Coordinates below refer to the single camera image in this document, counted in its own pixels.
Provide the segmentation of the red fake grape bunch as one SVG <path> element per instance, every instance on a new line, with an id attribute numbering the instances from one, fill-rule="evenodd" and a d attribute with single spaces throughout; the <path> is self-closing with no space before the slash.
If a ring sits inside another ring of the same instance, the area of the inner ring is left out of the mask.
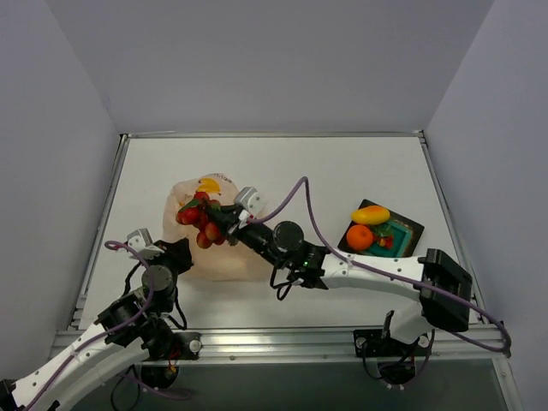
<path id="1" fill-rule="evenodd" d="M 225 242 L 225 236 L 207 214 L 207 211 L 220 209 L 221 204 L 218 200 L 212 200 L 206 192 L 196 192 L 193 198 L 182 205 L 176 213 L 176 222 L 180 225 L 192 225 L 198 230 L 196 235 L 198 247 L 207 249 L 213 244 L 220 246 Z"/>

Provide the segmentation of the translucent banana print plastic bag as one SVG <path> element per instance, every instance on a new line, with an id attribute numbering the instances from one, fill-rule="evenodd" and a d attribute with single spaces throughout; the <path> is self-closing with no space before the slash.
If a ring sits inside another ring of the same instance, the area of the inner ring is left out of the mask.
<path id="1" fill-rule="evenodd" d="M 212 200 L 228 206 L 240 189 L 226 175 L 212 173 L 178 182 L 170 190 L 164 206 L 162 239 L 167 242 L 189 239 L 194 266 L 188 276 L 213 282 L 266 281 L 271 266 L 245 245 L 238 243 L 232 247 L 224 243 L 203 249 L 196 242 L 199 230 L 193 225 L 182 225 L 176 221 L 176 214 L 198 192 L 205 192 Z"/>

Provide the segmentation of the orange fake fruit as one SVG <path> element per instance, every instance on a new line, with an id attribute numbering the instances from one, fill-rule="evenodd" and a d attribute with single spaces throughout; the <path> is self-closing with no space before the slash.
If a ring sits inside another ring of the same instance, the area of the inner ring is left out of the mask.
<path id="1" fill-rule="evenodd" d="M 361 252 L 374 243 L 374 235 L 367 226 L 356 224 L 348 229 L 346 242 L 352 250 Z"/>

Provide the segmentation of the yellow fake mango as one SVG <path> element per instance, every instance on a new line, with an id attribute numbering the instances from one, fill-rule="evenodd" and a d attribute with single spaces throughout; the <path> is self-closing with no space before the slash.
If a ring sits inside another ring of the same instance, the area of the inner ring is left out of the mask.
<path id="1" fill-rule="evenodd" d="M 353 211 L 351 220 L 362 225 L 380 225 L 390 220 L 390 211 L 380 205 L 369 205 Z"/>

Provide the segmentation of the red fake strawberry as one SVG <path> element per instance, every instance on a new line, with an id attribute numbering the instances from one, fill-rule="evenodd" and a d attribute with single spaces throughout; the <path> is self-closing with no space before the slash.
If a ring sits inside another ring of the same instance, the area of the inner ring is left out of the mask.
<path id="1" fill-rule="evenodd" d="M 379 247 L 392 249 L 394 235 L 392 228 L 387 223 L 373 225 L 370 227 L 370 230 L 373 233 L 373 240 L 378 244 Z"/>

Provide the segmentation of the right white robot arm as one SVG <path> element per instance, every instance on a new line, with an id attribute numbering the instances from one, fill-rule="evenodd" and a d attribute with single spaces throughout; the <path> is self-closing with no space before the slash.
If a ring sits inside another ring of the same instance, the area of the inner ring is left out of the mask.
<path id="1" fill-rule="evenodd" d="M 205 209 L 229 244 L 242 243 L 273 267 L 286 270 L 283 283 L 273 289 L 366 289 L 398 295 L 410 301 L 386 315 L 380 342 L 397 354 L 433 329 L 458 333 L 469 327 L 471 275 L 446 252 L 430 248 L 422 257 L 388 258 L 344 253 L 314 245 L 297 223 L 282 221 L 274 228 L 248 223 L 237 205 Z"/>

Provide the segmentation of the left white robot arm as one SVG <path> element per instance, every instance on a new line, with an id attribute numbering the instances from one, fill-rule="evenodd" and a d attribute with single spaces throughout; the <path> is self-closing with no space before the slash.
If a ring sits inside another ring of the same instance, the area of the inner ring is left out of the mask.
<path id="1" fill-rule="evenodd" d="M 165 360 L 176 336 L 165 318 L 176 306 L 179 275 L 192 265 L 189 241 L 138 236 L 106 241 L 143 268 L 141 286 L 112 302 L 76 340 L 38 370 L 1 382 L 3 410 L 62 410 L 118 372 L 142 360 Z"/>

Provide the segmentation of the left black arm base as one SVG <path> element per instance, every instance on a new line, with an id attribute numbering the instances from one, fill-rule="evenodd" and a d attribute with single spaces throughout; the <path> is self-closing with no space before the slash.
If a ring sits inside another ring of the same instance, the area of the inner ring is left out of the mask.
<path id="1" fill-rule="evenodd" d="M 181 361 L 196 361 L 202 349 L 197 332 L 175 332 L 156 344 L 141 363 L 139 377 L 152 388 L 165 390 L 175 383 Z"/>

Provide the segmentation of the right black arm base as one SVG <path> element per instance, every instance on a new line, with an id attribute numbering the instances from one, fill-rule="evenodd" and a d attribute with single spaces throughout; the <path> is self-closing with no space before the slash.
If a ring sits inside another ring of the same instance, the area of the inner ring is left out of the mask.
<path id="1" fill-rule="evenodd" d="M 436 331 L 410 344 L 386 336 L 380 329 L 354 330 L 354 352 L 370 379 L 388 390 L 406 390 L 426 370 Z"/>

